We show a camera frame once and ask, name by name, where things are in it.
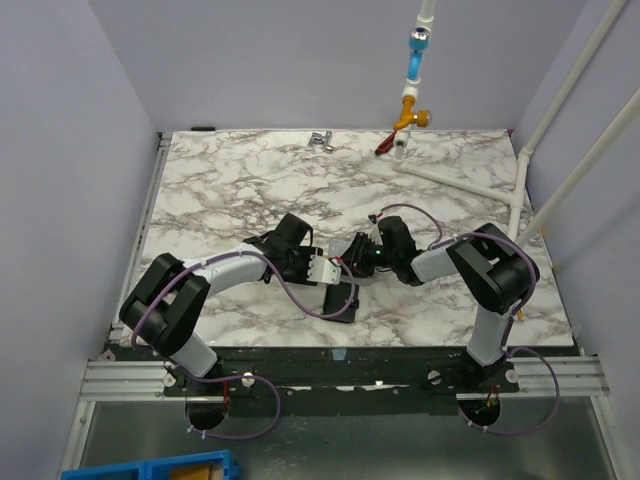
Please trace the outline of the black leather card holder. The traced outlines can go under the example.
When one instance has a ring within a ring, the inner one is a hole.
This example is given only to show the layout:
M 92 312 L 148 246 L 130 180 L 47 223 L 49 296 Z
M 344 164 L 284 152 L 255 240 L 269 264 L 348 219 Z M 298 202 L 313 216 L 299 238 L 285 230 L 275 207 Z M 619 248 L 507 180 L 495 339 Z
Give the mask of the black leather card holder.
M 355 322 L 356 313 L 359 308 L 359 286 L 354 287 L 354 295 L 350 302 L 348 299 L 351 294 L 351 284 L 341 282 L 336 285 L 328 285 L 325 290 L 325 297 L 323 303 L 322 314 L 329 315 L 336 313 L 344 305 L 348 305 L 346 309 L 340 315 L 330 318 L 330 321 L 352 324 Z

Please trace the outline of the silver grey credit card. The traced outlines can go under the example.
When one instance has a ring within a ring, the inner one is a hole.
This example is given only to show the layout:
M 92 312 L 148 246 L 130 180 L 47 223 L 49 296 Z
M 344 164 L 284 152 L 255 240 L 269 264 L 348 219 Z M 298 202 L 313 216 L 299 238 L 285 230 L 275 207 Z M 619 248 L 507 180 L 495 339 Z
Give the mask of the silver grey credit card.
M 351 246 L 351 240 L 331 239 L 328 244 L 328 255 L 330 257 L 342 257 Z

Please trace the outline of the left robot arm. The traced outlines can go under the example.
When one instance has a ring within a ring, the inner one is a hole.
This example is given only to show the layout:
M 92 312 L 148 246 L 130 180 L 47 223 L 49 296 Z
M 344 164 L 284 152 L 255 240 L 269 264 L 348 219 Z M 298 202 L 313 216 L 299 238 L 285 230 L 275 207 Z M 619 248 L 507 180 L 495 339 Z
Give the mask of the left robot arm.
M 210 259 L 187 262 L 170 253 L 157 256 L 133 287 L 119 312 L 131 329 L 134 348 L 145 344 L 186 370 L 187 382 L 201 395 L 214 393 L 222 380 L 217 354 L 196 333 L 205 301 L 233 287 L 281 279 L 310 285 L 312 257 L 319 252 L 305 239 L 313 228 L 288 213 L 275 227 Z

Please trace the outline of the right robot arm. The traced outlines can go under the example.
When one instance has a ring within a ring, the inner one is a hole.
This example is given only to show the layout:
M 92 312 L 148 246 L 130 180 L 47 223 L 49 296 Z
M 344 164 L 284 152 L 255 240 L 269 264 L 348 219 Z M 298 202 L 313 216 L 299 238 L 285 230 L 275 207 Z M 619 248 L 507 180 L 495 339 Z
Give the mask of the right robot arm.
M 485 390 L 496 380 L 494 366 L 505 358 L 515 314 L 540 279 L 536 263 L 492 223 L 426 249 L 417 246 L 399 216 L 379 220 L 375 230 L 359 232 L 351 242 L 336 241 L 331 247 L 359 278 L 389 269 L 401 283 L 417 287 L 460 276 L 478 304 L 460 379 L 471 391 Z

